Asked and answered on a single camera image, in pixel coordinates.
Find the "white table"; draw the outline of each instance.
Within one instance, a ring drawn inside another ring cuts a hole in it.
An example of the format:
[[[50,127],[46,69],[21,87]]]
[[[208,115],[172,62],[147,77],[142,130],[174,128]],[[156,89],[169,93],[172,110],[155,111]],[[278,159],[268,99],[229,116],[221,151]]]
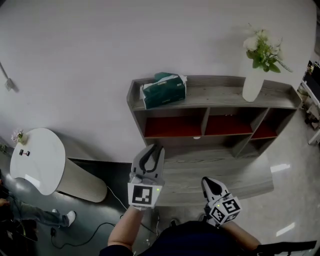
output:
[[[27,143],[18,143],[12,154],[10,174],[13,178],[28,180],[43,195],[61,191],[96,203],[106,197],[105,182],[70,161],[55,133],[37,128],[26,134]],[[30,155],[19,155],[20,150],[29,151]]]
[[[305,91],[309,94],[310,98],[312,99],[313,103],[320,108],[320,102],[315,96],[315,94],[312,92],[312,90],[308,87],[307,83],[302,80],[301,82],[302,87],[305,89]],[[317,141],[317,138],[320,137],[320,129],[312,136],[312,138],[308,141],[308,144],[311,145],[314,142]]]

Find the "red shelf back panel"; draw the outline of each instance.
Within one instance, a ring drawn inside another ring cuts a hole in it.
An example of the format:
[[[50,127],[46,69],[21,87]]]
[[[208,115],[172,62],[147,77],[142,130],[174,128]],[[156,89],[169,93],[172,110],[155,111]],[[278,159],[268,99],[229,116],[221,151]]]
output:
[[[210,115],[205,135],[243,135],[252,134],[249,123],[236,115]]]
[[[146,120],[144,137],[201,136],[200,116],[152,117]]]
[[[268,138],[276,138],[277,133],[273,130],[267,122],[263,121],[258,129],[255,131],[254,135],[251,137],[252,140],[256,139],[268,139]]]

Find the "human hand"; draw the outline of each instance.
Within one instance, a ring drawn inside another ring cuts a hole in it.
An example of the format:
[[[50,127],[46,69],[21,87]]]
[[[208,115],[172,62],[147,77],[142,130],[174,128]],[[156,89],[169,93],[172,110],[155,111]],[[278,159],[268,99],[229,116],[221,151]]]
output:
[[[0,207],[1,206],[9,206],[10,202],[7,201],[6,199],[0,198]]]

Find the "tissue box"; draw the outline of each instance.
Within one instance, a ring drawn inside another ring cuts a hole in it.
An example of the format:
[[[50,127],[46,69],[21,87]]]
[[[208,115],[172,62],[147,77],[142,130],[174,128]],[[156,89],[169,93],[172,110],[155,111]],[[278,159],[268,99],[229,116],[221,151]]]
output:
[[[184,100],[187,93],[187,77],[171,73],[157,73],[156,82],[142,86],[142,97],[146,109]]]

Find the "jeans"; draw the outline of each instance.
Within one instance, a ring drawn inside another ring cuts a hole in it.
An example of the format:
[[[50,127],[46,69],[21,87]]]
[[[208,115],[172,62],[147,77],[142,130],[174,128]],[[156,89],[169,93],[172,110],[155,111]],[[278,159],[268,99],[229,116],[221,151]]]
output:
[[[33,205],[24,203],[9,196],[10,210],[15,221],[34,220],[48,226],[69,226],[69,219],[60,213],[44,211]]]

